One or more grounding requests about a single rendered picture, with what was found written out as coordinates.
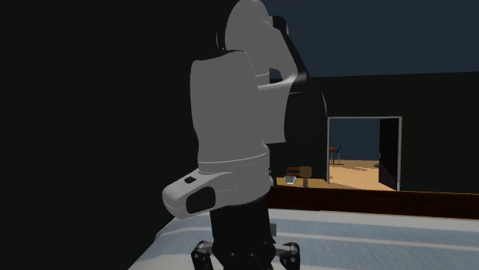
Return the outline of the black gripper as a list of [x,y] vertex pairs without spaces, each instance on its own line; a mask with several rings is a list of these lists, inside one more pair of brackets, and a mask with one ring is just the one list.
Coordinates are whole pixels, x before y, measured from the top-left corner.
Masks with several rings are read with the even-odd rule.
[[210,221],[213,243],[202,240],[194,247],[190,254],[194,270],[214,270],[212,254],[223,270],[273,270],[275,255],[285,270],[300,270],[301,254],[296,242],[274,246],[266,196],[215,209],[210,212]]

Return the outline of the dark open door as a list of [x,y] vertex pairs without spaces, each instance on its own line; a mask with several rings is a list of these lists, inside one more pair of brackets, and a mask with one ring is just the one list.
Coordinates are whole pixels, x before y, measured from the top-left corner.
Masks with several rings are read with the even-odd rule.
[[[328,119],[330,187],[399,191],[401,117],[331,117]],[[342,145],[341,165],[333,151]]]

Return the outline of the bed with brown frame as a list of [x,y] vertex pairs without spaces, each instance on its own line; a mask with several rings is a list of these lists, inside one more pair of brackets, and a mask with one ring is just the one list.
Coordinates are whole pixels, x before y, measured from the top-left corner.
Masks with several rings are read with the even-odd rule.
[[[479,270],[479,194],[273,186],[253,201],[263,196],[274,246],[296,242],[300,270]],[[128,270],[194,270],[225,206],[210,188],[188,199]]]

